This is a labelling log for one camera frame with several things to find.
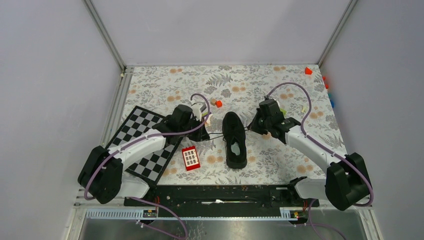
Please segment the black sneaker shoe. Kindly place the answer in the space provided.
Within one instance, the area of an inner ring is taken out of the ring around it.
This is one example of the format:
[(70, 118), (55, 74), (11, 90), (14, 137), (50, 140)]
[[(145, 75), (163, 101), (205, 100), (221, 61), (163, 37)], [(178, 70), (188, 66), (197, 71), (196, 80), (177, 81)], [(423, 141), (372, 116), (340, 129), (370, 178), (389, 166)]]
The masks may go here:
[(243, 169), (247, 165), (246, 130), (239, 116), (227, 112), (222, 120), (226, 164), (230, 169)]

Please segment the black shoelace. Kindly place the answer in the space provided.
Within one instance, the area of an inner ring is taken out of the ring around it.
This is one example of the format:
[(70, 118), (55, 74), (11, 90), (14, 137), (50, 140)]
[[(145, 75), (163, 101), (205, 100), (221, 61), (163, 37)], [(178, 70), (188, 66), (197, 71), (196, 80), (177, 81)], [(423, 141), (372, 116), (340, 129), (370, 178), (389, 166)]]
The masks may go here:
[(206, 140), (211, 141), (214, 139), (223, 138), (225, 141), (237, 140), (243, 142), (246, 140), (246, 133), (250, 131), (251, 130), (248, 127), (242, 127), (239, 125), (224, 125), (222, 127), (222, 132), (210, 133), (209, 138)]

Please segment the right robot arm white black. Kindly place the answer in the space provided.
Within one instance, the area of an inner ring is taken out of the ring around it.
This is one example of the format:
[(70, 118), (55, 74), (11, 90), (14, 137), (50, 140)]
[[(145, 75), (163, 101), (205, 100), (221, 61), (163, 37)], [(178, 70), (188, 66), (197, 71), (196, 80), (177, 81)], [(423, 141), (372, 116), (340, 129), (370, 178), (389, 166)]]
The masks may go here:
[(371, 196), (372, 187), (362, 156), (358, 153), (342, 155), (312, 140), (312, 136), (303, 131), (301, 122), (284, 117), (276, 100), (260, 102), (248, 128), (260, 135), (271, 134), (284, 145), (304, 154), (325, 172), (325, 179), (298, 177), (291, 180), (286, 193), (291, 205), (299, 206), (306, 199), (326, 200), (344, 211)]

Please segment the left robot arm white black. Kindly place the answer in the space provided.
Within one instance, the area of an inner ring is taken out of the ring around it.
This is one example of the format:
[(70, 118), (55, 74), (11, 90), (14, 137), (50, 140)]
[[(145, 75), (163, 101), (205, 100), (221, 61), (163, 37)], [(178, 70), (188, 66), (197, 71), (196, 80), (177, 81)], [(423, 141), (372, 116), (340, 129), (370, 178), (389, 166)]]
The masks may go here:
[(116, 197), (135, 197), (148, 206), (155, 200), (151, 186), (165, 170), (172, 153), (164, 149), (179, 145), (184, 137), (201, 142), (209, 139), (205, 123), (208, 103), (179, 104), (166, 117), (136, 108), (117, 133), (118, 143), (93, 148), (78, 178), (85, 200), (109, 203)]

